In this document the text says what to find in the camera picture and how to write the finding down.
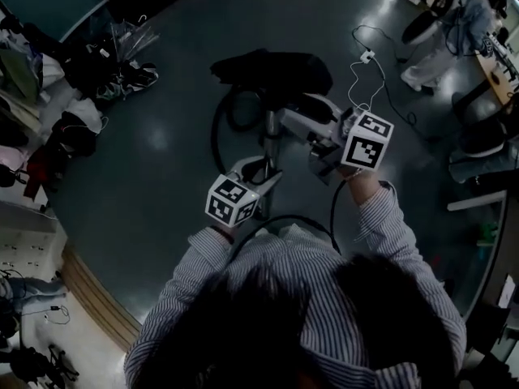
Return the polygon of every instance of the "cable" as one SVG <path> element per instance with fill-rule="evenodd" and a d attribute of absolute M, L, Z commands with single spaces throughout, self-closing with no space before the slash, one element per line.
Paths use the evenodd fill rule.
<path fill-rule="evenodd" d="M 52 321 L 51 319 L 49 319 L 49 316 L 46 314 L 45 315 L 45 320 L 48 321 L 49 323 L 56 324 L 56 325 L 59 325 L 59 326 L 65 326 L 66 324 L 71 322 L 71 315 L 69 314 L 68 309 L 65 306 L 51 306 L 47 310 L 33 311 L 31 313 L 22 314 L 22 317 L 25 316 L 25 315 L 48 313 L 49 311 L 61 311 L 62 314 L 66 317 L 66 321 L 65 322 L 56 322 L 56 321 Z"/>
<path fill-rule="evenodd" d="M 354 63 L 352 63 L 352 64 L 350 65 L 350 69 L 351 69 L 351 71 L 353 72 L 353 74 L 355 75 L 355 82 L 354 82 L 354 84 L 350 87 L 350 89 L 349 89 L 349 91 L 348 91 L 348 98 L 350 99 L 351 103 L 352 103 L 353 105 L 355 105 L 355 107 L 356 107 L 357 109 L 360 109 L 361 111 L 366 112 L 366 113 L 370 113 L 370 112 L 371 112 L 371 105 L 373 104 L 373 98 L 375 98 L 376 94 L 378 94 L 378 93 L 382 90 L 382 88 L 385 86 L 385 84 L 386 84 L 386 77 L 385 77 L 384 71 L 382 71 L 382 80 L 383 80 L 383 81 L 382 81 L 382 85 L 380 85 L 380 87 L 376 90 L 376 92 L 371 96 L 370 104 L 369 104 L 369 105 L 366 104 L 365 102 L 363 102 L 363 103 L 357 105 L 357 104 L 356 104 L 356 103 L 351 99 L 351 95 L 350 95 L 351 90 L 354 88 L 354 86 L 355 86 L 355 85 L 357 84 L 357 82 L 358 82 L 358 75 L 357 75 L 357 74 L 355 73 L 355 71 L 354 71 L 354 65 L 364 65 L 364 62 L 354 62 Z"/>
<path fill-rule="evenodd" d="M 234 115 L 233 115 L 233 102 L 234 98 L 243 93 L 243 92 L 254 92 L 256 96 L 259 99 L 260 102 L 260 113 L 258 117 L 256 117 L 251 122 L 248 122 L 245 125 L 240 125 L 236 122 Z M 227 116 L 227 123 L 229 124 L 230 128 L 236 132 L 245 132 L 252 130 L 254 127 L 259 125 L 266 114 L 266 110 L 264 107 L 264 100 L 263 100 L 263 94 L 261 92 L 258 92 L 256 89 L 250 89 L 245 87 L 239 87 L 234 85 L 229 93 L 223 97 L 223 99 L 220 101 L 220 104 L 217 106 L 217 111 L 214 114 L 214 117 L 212 118 L 212 125 L 211 125 L 211 152 L 212 152 L 212 158 L 214 159 L 214 164 L 216 165 L 218 171 L 220 174 L 226 174 L 227 171 L 225 170 L 224 163 L 221 159 L 220 154 L 220 146 L 218 143 L 218 130 L 220 128 L 220 121 L 223 115 Z"/>
<path fill-rule="evenodd" d="M 236 259 L 236 257 L 238 256 L 240 250 L 242 250 L 243 246 L 247 242 L 249 242 L 258 233 L 259 230 L 261 230 L 265 226 L 271 224 L 272 222 L 276 222 L 278 220 L 283 220 L 283 219 L 301 220 L 302 222 L 305 222 L 306 224 L 310 225 L 311 227 L 313 227 L 313 228 L 315 228 L 315 229 L 317 229 L 317 230 L 319 230 L 321 232 L 326 233 L 330 237 L 330 239 L 332 240 L 333 249 L 338 254 L 341 254 L 341 251 L 339 250 L 339 245 L 337 244 L 337 242 L 336 242 L 335 238 L 333 237 L 333 235 L 322 224 L 320 224 L 319 222 L 316 222 L 313 219 L 310 219 L 310 218 L 305 217 L 305 216 L 300 216 L 300 215 L 282 215 L 282 216 L 273 217 L 273 218 L 265 221 L 264 223 L 260 224 L 256 229 L 254 229 L 252 232 L 250 232 L 247 236 L 245 236 L 243 238 L 243 240 L 236 246 L 236 248 L 234 249 L 233 253 L 231 254 L 231 257 L 229 259 L 229 263 L 232 263 Z"/>
<path fill-rule="evenodd" d="M 398 55 L 397 55 L 397 44 L 395 42 L 395 40 L 393 38 L 391 38 L 390 36 L 388 36 L 388 34 L 386 34 L 386 32 L 384 30 L 382 30 L 381 28 L 374 28 L 373 26 L 368 26 L 367 24 L 359 24 L 355 29 L 353 29 L 351 31 L 351 36 L 354 38 L 354 40 L 359 43 L 364 49 L 366 50 L 371 50 L 370 48 L 368 48 L 366 45 L 364 45 L 359 39 L 357 39 L 357 37 L 355 36 L 355 33 L 360 29 L 360 28 L 369 28 L 369 29 L 372 29 L 372 30 L 376 30 L 378 33 L 380 33 L 383 37 L 385 37 L 388 41 L 391 41 L 391 45 L 392 45 L 392 53 L 395 57 L 395 59 L 397 60 L 397 62 L 399 63 L 407 63 L 414 55 L 414 52 L 416 52 L 416 49 L 419 47 L 419 45 L 416 45 L 416 47 L 414 48 L 413 52 L 411 52 L 411 55 L 405 59 L 405 58 L 400 58 Z"/>
<path fill-rule="evenodd" d="M 341 183 L 339 183 L 339 186 L 335 190 L 335 194 L 333 195 L 332 199 L 332 207 L 330 209 L 330 234 L 334 236 L 334 229 L 333 225 L 335 222 L 335 206 L 337 205 L 337 199 L 339 198 L 339 193 L 341 193 L 342 188 L 345 186 L 346 180 L 343 180 Z"/>
<path fill-rule="evenodd" d="M 103 118 L 106 118 L 106 123 L 105 123 L 105 124 L 102 123 L 102 122 L 103 122 Z M 106 117 L 105 115 L 103 115 L 103 116 L 101 117 L 101 130 L 99 131 L 98 134 L 96 134 L 96 137 L 101 133 L 101 131 L 103 131 L 103 130 L 106 128 L 106 126 L 108 126 L 108 121 L 109 121 L 109 120 L 110 120 L 110 119 L 109 119 L 108 117 Z M 62 132 L 63 132 L 64 130 L 66 130 L 67 128 L 74 128 L 74 127 L 77 127 L 77 128 L 88 128 L 88 126 L 64 126 L 64 127 L 62 128 Z"/>
<path fill-rule="evenodd" d="M 357 41 L 360 45 L 362 45 L 362 47 L 366 50 L 370 50 L 366 45 L 364 45 L 359 39 L 357 39 L 357 37 L 354 35 L 354 33 L 360 28 L 360 27 L 366 27 L 366 28 L 372 28 L 371 26 L 367 26 L 365 24 L 361 24 L 360 26 L 357 26 L 351 33 L 352 33 L 352 36 L 353 38 L 355 39 L 355 41 Z M 386 33 L 382 30 L 382 29 L 378 29 L 378 28 L 372 28 L 372 29 L 375 29 L 375 30 L 379 30 L 384 37 L 386 37 L 387 39 L 391 40 L 392 39 L 386 35 Z M 382 79 L 384 80 L 384 85 L 382 88 L 385 89 L 386 91 L 386 95 L 388 97 L 388 102 L 389 102 L 389 105 L 391 106 L 391 109 L 395 112 L 395 114 L 403 121 L 405 122 L 408 126 L 411 127 L 411 129 L 417 134 L 417 136 L 423 140 L 424 142 L 426 143 L 438 143 L 440 140 L 442 139 L 445 139 L 447 137 L 449 137 L 451 134 L 454 134 L 458 131 L 461 131 L 462 129 L 457 129 L 455 130 L 453 133 L 447 133 L 446 135 L 441 135 L 441 136 L 432 136 L 432 137 L 426 137 L 424 134 L 422 134 L 422 132 L 420 130 L 418 130 L 418 128 L 416 128 L 417 124 L 418 124 L 418 119 L 416 117 L 416 114 L 413 113 L 413 112 L 409 112 L 407 113 L 406 116 L 404 116 L 398 109 L 397 107 L 395 107 L 395 105 L 393 104 L 392 102 L 392 99 L 391 99 L 391 93 L 389 92 L 389 88 L 388 88 L 388 85 L 385 83 L 385 73 L 384 73 L 384 69 L 382 69 L 382 66 L 380 65 L 379 61 L 373 57 L 372 58 L 375 63 L 377 64 L 377 66 L 379 67 L 379 71 L 380 71 L 380 74 L 382 76 Z M 353 65 L 357 64 L 357 63 L 361 63 L 361 62 L 356 62 L 356 63 L 353 63 L 351 66 L 350 66 L 350 69 L 353 71 Z"/>

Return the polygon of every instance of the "black and white cube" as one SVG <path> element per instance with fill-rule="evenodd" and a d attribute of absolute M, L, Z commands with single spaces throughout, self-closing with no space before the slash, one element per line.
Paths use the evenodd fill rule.
<path fill-rule="evenodd" d="M 260 195 L 224 175 L 212 184 L 205 212 L 232 228 L 254 215 Z"/>
<path fill-rule="evenodd" d="M 368 112 L 357 119 L 346 141 L 343 165 L 376 171 L 392 136 L 394 125 Z"/>

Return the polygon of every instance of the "hand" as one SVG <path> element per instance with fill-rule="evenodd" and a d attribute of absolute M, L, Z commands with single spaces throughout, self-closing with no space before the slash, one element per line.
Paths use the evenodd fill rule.
<path fill-rule="evenodd" d="M 348 182 L 351 195 L 357 205 L 361 206 L 370 199 L 382 186 L 376 172 L 363 171 Z"/>
<path fill-rule="evenodd" d="M 348 181 L 355 175 L 355 173 L 358 171 L 358 168 L 351 165 L 341 165 L 337 168 L 337 171 L 346 181 Z"/>
<path fill-rule="evenodd" d="M 219 222 L 216 222 L 213 225 L 216 226 L 217 228 L 221 229 L 222 231 L 224 231 L 225 233 L 227 233 L 231 237 L 235 237 L 236 233 L 238 232 L 238 228 L 242 224 L 238 224 L 238 225 L 234 226 L 233 228 L 229 228 L 228 226 L 225 226 L 224 224 L 221 224 Z"/>
<path fill-rule="evenodd" d="M 491 58 L 494 54 L 494 46 L 490 39 L 483 39 L 483 48 L 479 51 L 485 58 Z"/>

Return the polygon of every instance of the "white sneaker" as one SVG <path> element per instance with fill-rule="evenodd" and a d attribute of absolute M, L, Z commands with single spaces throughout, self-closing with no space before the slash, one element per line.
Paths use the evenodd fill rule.
<path fill-rule="evenodd" d="M 422 85 L 417 85 L 416 83 L 413 83 L 411 78 L 409 76 L 407 76 L 406 72 L 407 72 L 407 70 L 402 72 L 402 74 L 400 75 L 400 79 L 403 80 L 405 83 L 407 83 L 407 85 L 411 89 L 414 89 L 416 92 L 422 91 Z"/>

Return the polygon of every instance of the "black cable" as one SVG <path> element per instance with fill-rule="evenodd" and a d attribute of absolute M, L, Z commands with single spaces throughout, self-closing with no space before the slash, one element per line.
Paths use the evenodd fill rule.
<path fill-rule="evenodd" d="M 395 50 L 395 47 L 394 47 L 394 40 L 389 37 L 385 32 L 384 30 L 380 29 L 380 28 L 373 28 L 372 26 L 367 26 L 366 24 L 361 24 L 359 26 L 357 26 L 355 29 L 352 30 L 351 32 L 351 35 L 352 37 L 355 39 L 356 42 L 358 42 L 364 49 L 366 50 L 370 50 L 366 45 L 364 45 L 359 39 L 357 39 L 357 37 L 355 36 L 355 32 L 360 28 L 360 27 L 365 27 L 365 28 L 371 28 L 371 29 L 375 29 L 375 30 L 379 30 L 380 33 L 382 33 L 382 35 L 386 38 L 386 39 L 389 39 L 392 43 L 393 43 L 393 53 L 395 54 L 395 57 L 396 57 L 396 50 Z M 426 137 L 424 134 L 422 134 L 422 132 L 420 130 L 418 130 L 418 128 L 416 128 L 417 124 L 418 124 L 418 118 L 416 117 L 416 114 L 413 113 L 413 112 L 409 112 L 407 113 L 406 116 L 404 116 L 398 109 L 397 107 L 395 107 L 395 105 L 393 104 L 392 102 L 392 99 L 391 99 L 391 93 L 389 92 L 389 88 L 388 88 L 388 85 L 387 85 L 387 82 L 384 81 L 385 85 L 384 85 L 384 90 L 386 91 L 386 95 L 388 97 L 388 102 L 389 102 L 389 105 L 391 106 L 391 109 L 395 112 L 395 114 L 403 121 L 405 122 L 405 124 L 407 124 L 408 126 L 411 127 L 411 129 L 417 134 L 417 136 L 424 142 L 426 143 L 438 143 L 439 141 L 441 141 L 442 139 L 445 139 L 447 137 L 449 137 L 451 135 L 451 133 L 447 133 L 446 135 L 439 135 L 439 136 L 431 136 L 431 137 Z M 462 129 L 456 129 L 456 131 L 454 131 L 452 134 L 458 132 L 458 131 L 461 131 Z"/>
<path fill-rule="evenodd" d="M 243 93 L 243 92 L 254 92 L 259 99 L 260 105 L 261 105 L 261 111 L 258 117 L 256 117 L 251 122 L 248 122 L 247 124 L 240 125 L 236 122 L 236 119 L 234 118 L 234 111 L 233 111 L 233 104 L 234 99 L 237 95 Z M 214 117 L 212 118 L 212 125 L 211 125 L 211 152 L 212 152 L 212 158 L 214 159 L 214 164 L 216 165 L 218 172 L 220 174 L 226 174 L 227 171 L 225 170 L 224 163 L 221 159 L 220 154 L 220 146 L 218 143 L 218 130 L 220 128 L 220 121 L 223 115 L 225 114 L 227 117 L 227 122 L 230 126 L 230 128 L 236 132 L 245 132 L 252 130 L 254 127 L 259 125 L 265 116 L 265 107 L 263 102 L 263 94 L 261 92 L 258 92 L 257 89 L 250 89 L 246 87 L 241 87 L 238 85 L 234 85 L 229 93 L 223 97 L 223 99 L 220 101 L 220 104 L 217 106 L 217 110 L 214 114 Z"/>
<path fill-rule="evenodd" d="M 68 309 L 65 306 L 51 306 L 47 310 L 39 310 L 39 311 L 32 311 L 30 313 L 24 313 L 22 314 L 22 317 L 25 315 L 33 315 L 33 314 L 40 314 L 40 313 L 48 313 L 49 311 L 61 311 L 62 314 L 66 317 L 66 322 L 56 322 L 49 319 L 49 316 L 45 315 L 45 319 L 52 324 L 57 324 L 59 326 L 64 326 L 71 322 L 71 315 L 68 312 Z"/>
<path fill-rule="evenodd" d="M 360 24 L 358 25 L 355 29 L 353 29 L 351 31 L 351 36 L 354 38 L 354 40 L 359 43 L 365 50 L 371 50 L 370 48 L 368 48 L 366 45 L 364 45 L 359 39 L 357 39 L 357 37 L 355 36 L 355 33 L 356 31 L 358 31 L 360 28 L 369 28 L 369 29 L 373 29 L 373 30 L 376 30 L 377 32 L 379 32 L 383 37 L 385 37 L 388 41 L 391 42 L 391 45 L 392 45 L 392 54 L 393 56 L 395 57 L 395 59 L 397 60 L 397 62 L 399 63 L 407 63 L 414 55 L 414 52 L 416 52 L 416 49 L 419 47 L 419 45 L 416 45 L 416 47 L 413 49 L 413 51 L 411 52 L 411 55 L 405 59 L 405 58 L 400 58 L 397 54 L 397 43 L 395 42 L 395 40 L 393 38 L 391 38 L 390 36 L 388 36 L 388 34 L 382 30 L 381 28 L 374 28 L 373 26 L 368 26 L 367 24 Z"/>
<path fill-rule="evenodd" d="M 332 235 L 332 237 L 335 237 L 334 229 L 333 229 L 333 225 L 335 222 L 335 206 L 337 205 L 337 199 L 339 198 L 339 193 L 341 193 L 341 190 L 345 186 L 345 184 L 346 184 L 346 180 L 343 180 L 341 183 L 339 183 L 339 186 L 335 190 L 335 194 L 333 195 L 333 199 L 332 199 L 332 207 L 330 209 L 330 235 Z"/>
<path fill-rule="evenodd" d="M 256 229 L 254 229 L 252 232 L 250 232 L 247 236 L 245 236 L 243 238 L 243 240 L 236 246 L 236 248 L 234 248 L 234 251 L 231 254 L 231 257 L 229 259 L 229 263 L 232 263 L 236 259 L 236 257 L 240 253 L 240 250 L 242 250 L 243 246 L 247 242 L 249 242 L 258 233 L 259 230 L 261 230 L 265 226 L 271 224 L 272 222 L 276 222 L 278 220 L 283 220 L 283 219 L 301 220 L 302 222 L 310 225 L 311 227 L 313 227 L 313 228 L 315 228 L 315 229 L 317 229 L 317 230 L 319 230 L 321 232 L 326 233 L 330 237 L 330 239 L 332 240 L 333 249 L 338 254 L 341 254 L 341 251 L 339 250 L 339 245 L 337 244 L 337 241 L 335 240 L 335 237 L 333 237 L 333 235 L 322 224 L 320 224 L 319 222 L 316 222 L 313 219 L 310 219 L 310 218 L 305 217 L 305 216 L 300 216 L 300 215 L 282 215 L 282 216 L 273 217 L 273 218 L 265 221 L 260 226 L 258 226 Z"/>

